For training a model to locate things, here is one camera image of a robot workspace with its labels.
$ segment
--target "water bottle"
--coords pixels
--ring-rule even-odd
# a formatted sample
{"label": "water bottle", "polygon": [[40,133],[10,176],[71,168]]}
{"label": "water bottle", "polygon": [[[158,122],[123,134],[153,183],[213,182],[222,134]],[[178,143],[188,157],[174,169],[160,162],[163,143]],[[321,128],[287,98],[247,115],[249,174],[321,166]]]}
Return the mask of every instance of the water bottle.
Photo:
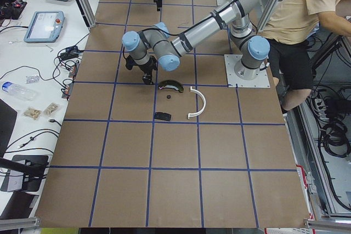
{"label": "water bottle", "polygon": [[37,96],[37,92],[12,82],[0,82],[1,89],[21,100],[31,101]]}

